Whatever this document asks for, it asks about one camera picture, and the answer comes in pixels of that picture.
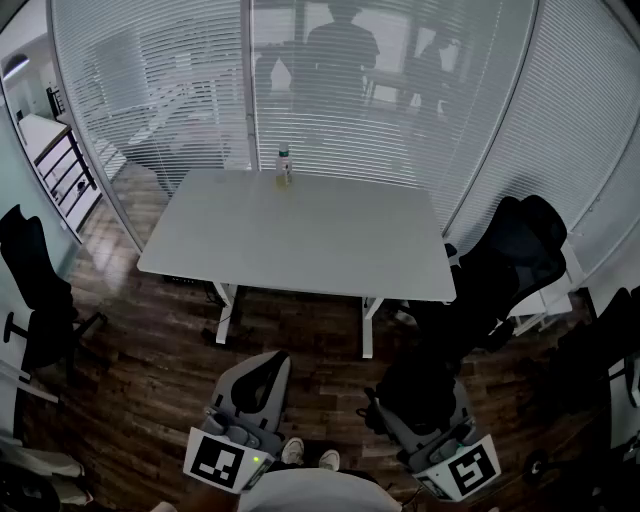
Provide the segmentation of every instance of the white table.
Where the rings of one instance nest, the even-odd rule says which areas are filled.
[[[426,191],[305,174],[281,189],[267,172],[190,172],[138,268],[213,282],[218,343],[238,285],[362,297],[365,358],[383,299],[456,296]]]

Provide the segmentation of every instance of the ceiling light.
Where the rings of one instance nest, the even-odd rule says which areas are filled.
[[[29,58],[24,53],[13,55],[4,67],[4,79],[8,80],[27,64],[29,64]]]

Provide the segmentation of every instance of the white shirt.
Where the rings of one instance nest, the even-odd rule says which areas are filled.
[[[240,498],[238,512],[401,512],[379,485],[326,469],[286,469],[265,474]],[[176,512],[161,503],[152,512]]]

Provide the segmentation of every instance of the shoe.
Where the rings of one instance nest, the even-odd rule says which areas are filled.
[[[285,464],[297,464],[302,466],[304,456],[304,443],[299,437],[292,437],[282,449],[280,460]]]
[[[318,467],[329,471],[338,471],[340,469],[340,454],[336,450],[327,450],[320,457]]]

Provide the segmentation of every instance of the plastic bottle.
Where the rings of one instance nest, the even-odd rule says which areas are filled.
[[[289,159],[289,144],[280,144],[278,158],[276,159],[276,183],[280,188],[291,185],[291,160]]]

